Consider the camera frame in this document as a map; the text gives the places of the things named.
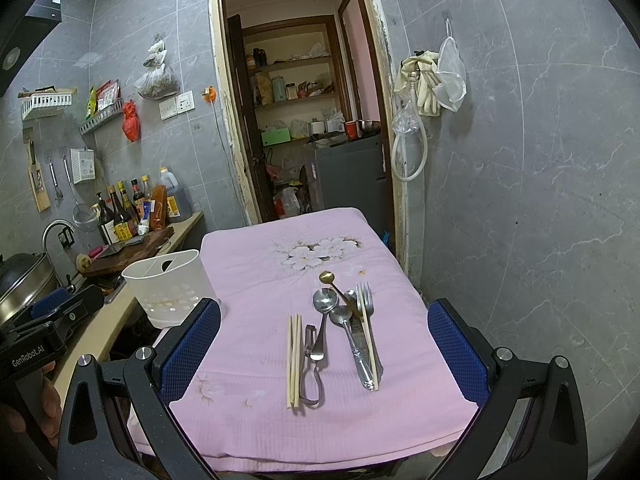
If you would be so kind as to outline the left hand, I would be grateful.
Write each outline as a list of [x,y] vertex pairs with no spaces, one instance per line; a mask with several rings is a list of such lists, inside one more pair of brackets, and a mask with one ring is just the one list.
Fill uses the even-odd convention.
[[[51,362],[41,369],[43,374],[41,403],[44,416],[40,428],[50,445],[56,448],[58,446],[58,439],[60,438],[62,404],[58,390],[55,389],[50,379],[47,378],[47,374],[50,373],[51,370],[54,370],[54,368],[55,362]],[[24,434],[26,425],[23,417],[18,414],[17,411],[8,406],[2,406],[1,413],[13,432],[16,434]]]

